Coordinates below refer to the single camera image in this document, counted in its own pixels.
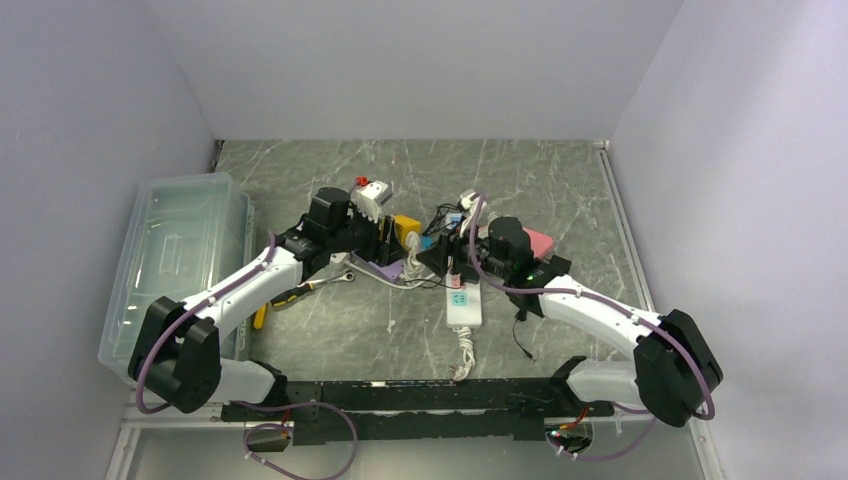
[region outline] marble floor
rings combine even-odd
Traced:
[[[425,224],[436,205],[474,187],[488,195],[492,210],[553,237],[556,253],[574,262],[575,279],[639,305],[589,141],[228,141],[216,171],[241,183],[256,206],[258,228],[275,232],[297,222],[318,188],[348,188],[360,175],[391,184],[388,212]],[[483,299],[483,326],[472,337],[477,366],[469,378],[550,376],[573,355],[611,352],[580,330],[530,315],[516,335],[536,356],[531,361],[513,341],[515,307],[486,286]],[[270,312],[265,328],[253,333],[252,356],[291,380],[447,379],[460,351],[445,326],[445,305],[441,289],[398,291],[360,275]]]

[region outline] metal wrench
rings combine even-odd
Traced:
[[[319,285],[327,285],[336,282],[352,282],[354,280],[356,280],[356,275],[353,274],[353,271],[346,270],[345,272],[334,277],[322,278],[320,280],[312,280],[311,282],[301,283],[300,285],[286,290],[285,292],[272,298],[271,305],[275,307],[282,307],[287,303],[295,301],[301,295],[315,290],[315,287]]]

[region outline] power strip socket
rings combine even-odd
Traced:
[[[445,218],[445,223],[459,222],[461,218],[459,214],[450,214]],[[483,297],[480,293],[480,284],[462,282],[459,275],[450,273],[445,275],[444,282],[451,287],[445,289],[447,326],[458,329],[478,328],[483,325]]]

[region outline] pink block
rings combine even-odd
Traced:
[[[530,248],[533,249],[533,255],[535,255],[536,258],[542,258],[553,251],[553,238],[545,235],[544,233],[539,233],[536,230],[530,230],[527,227],[523,228],[524,231],[527,232],[527,235],[530,235]]]

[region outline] transparent plastic storage box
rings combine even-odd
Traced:
[[[141,185],[112,287],[100,362],[125,382],[147,307],[215,285],[253,258],[253,206],[226,173],[151,180]],[[247,358],[247,321],[221,356]]]

